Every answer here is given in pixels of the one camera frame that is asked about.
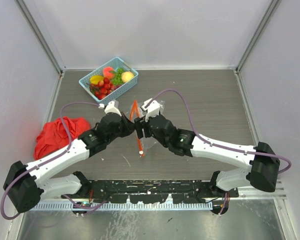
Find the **clear orange zip top bag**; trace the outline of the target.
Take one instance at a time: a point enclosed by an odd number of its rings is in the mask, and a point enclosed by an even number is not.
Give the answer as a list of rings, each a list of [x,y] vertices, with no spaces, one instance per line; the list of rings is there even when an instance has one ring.
[[[129,120],[136,124],[135,131],[140,157],[144,157],[147,150],[152,148],[158,142],[153,137],[149,123],[146,122],[147,112],[143,110],[143,106],[147,103],[148,101],[138,103],[137,100],[134,100],[129,115]]]

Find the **yellow pear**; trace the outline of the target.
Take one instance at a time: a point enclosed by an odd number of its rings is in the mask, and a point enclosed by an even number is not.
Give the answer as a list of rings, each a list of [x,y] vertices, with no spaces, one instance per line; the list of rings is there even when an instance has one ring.
[[[123,83],[129,82],[134,77],[135,77],[135,75],[130,71],[125,71],[121,74],[121,80]]]

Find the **red orange peach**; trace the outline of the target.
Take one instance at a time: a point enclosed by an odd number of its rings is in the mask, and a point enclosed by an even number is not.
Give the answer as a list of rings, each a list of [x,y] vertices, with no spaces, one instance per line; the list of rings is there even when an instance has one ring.
[[[102,70],[102,74],[105,78],[108,79],[113,79],[115,76],[115,69],[111,66],[106,66],[103,70]]]

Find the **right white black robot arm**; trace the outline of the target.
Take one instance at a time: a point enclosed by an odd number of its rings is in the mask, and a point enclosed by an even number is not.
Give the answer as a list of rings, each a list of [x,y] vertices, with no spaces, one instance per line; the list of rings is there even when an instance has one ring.
[[[252,146],[214,139],[203,141],[203,135],[196,136],[191,130],[176,128],[163,115],[149,119],[137,117],[134,124],[138,138],[153,137],[175,155],[208,158],[235,166],[230,171],[213,173],[209,191],[215,197],[237,187],[252,186],[268,193],[276,190],[280,160],[267,143]]]

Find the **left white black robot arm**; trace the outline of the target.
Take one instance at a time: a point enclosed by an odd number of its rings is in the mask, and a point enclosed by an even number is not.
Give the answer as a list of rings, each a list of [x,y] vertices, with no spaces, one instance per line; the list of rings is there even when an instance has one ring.
[[[116,138],[124,138],[135,126],[123,113],[107,113],[92,129],[83,132],[70,144],[37,161],[10,166],[3,184],[3,198],[9,198],[18,214],[35,207],[41,200],[62,195],[85,198],[91,182],[80,171],[56,178],[62,170],[103,151]]]

